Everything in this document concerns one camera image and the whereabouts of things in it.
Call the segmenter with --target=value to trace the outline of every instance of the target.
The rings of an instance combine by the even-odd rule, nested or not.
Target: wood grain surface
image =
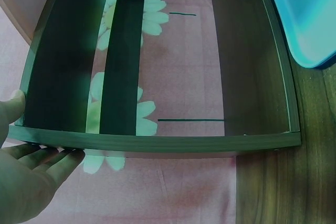
[[[237,157],[237,224],[336,222],[336,65],[291,66],[302,146]]]

